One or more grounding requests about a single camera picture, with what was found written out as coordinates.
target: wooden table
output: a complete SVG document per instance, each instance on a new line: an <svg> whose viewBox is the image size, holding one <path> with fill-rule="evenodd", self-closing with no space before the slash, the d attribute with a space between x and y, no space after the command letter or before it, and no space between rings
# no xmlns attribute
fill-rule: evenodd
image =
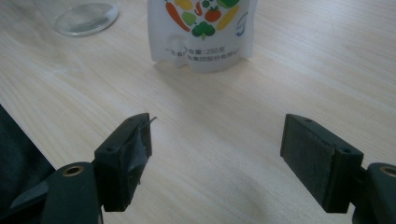
<svg viewBox="0 0 396 224"><path fill-rule="evenodd" d="M60 168L91 161L149 112L153 156L105 223L350 223L325 214L279 156L287 113L396 163L396 2L259 0L254 55L215 74L154 63L147 1L88 37L51 31L29 0L0 1L0 104Z"/></svg>

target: light wood grain surface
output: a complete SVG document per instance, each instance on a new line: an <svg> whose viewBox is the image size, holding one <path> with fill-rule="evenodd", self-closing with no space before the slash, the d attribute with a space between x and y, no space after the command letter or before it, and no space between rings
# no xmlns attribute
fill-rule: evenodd
<svg viewBox="0 0 396 224"><path fill-rule="evenodd" d="M154 63L147 0L105 31L56 35L30 0L0 1L0 104L57 168L91 161L149 112L153 156L105 223L351 223L325 214L279 156L287 113L396 163L396 2L259 0L254 55L194 74Z"/></svg>

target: printed vegetable illustration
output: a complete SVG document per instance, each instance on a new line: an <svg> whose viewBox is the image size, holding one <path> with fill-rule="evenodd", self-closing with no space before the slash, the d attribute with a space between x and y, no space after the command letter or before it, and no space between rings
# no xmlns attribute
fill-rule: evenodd
<svg viewBox="0 0 396 224"><path fill-rule="evenodd" d="M184 24L183 20L180 18L180 15L178 15L178 12L175 8L175 6L172 3L166 2L165 4L166 10L168 11L169 15L171 18L185 31L189 32L190 28Z"/></svg>
<svg viewBox="0 0 396 224"><path fill-rule="evenodd" d="M192 34L196 37L201 37L202 40L205 40L207 36L214 35L215 32L215 28L212 25L207 24L205 21L201 21L201 23L195 26L192 30Z"/></svg>
<svg viewBox="0 0 396 224"><path fill-rule="evenodd" d="M190 0L175 0L175 4L185 11L190 11L193 8L192 2Z"/></svg>
<svg viewBox="0 0 396 224"><path fill-rule="evenodd" d="M218 0L218 4L224 8L232 8L238 4L239 0Z"/></svg>
<svg viewBox="0 0 396 224"><path fill-rule="evenodd" d="M195 14L197 14L197 16L202 16L204 14L204 12L202 11L200 2L197 2L194 12L195 12Z"/></svg>
<svg viewBox="0 0 396 224"><path fill-rule="evenodd" d="M238 10L239 10L239 6L235 6L232 9L230 9L227 12L227 14L225 14L225 16L219 21L217 29L219 31L224 29L230 23L230 21L233 20L233 17L235 17Z"/></svg>
<svg viewBox="0 0 396 224"><path fill-rule="evenodd" d="M210 22L218 21L221 17L219 7L211 7L205 14L205 19Z"/></svg>
<svg viewBox="0 0 396 224"><path fill-rule="evenodd" d="M203 7L210 7L210 2L205 0L204 2L202 2L202 6Z"/></svg>
<svg viewBox="0 0 396 224"><path fill-rule="evenodd" d="M196 16L194 14L190 13L190 12L183 12L183 14L181 14L181 18L189 26L195 24L195 21L197 20Z"/></svg>

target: transparent glass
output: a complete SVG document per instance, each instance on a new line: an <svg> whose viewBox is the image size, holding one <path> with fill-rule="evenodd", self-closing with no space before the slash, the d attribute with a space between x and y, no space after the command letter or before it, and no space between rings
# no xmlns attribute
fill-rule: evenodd
<svg viewBox="0 0 396 224"><path fill-rule="evenodd" d="M52 29L65 36L92 35L119 15L116 0L34 0Z"/></svg>

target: snack pouch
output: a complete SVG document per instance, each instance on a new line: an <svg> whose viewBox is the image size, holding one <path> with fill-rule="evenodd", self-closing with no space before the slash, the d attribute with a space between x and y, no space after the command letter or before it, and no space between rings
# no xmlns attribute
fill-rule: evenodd
<svg viewBox="0 0 396 224"><path fill-rule="evenodd" d="M248 58L257 0L148 0L151 58L198 73Z"/></svg>

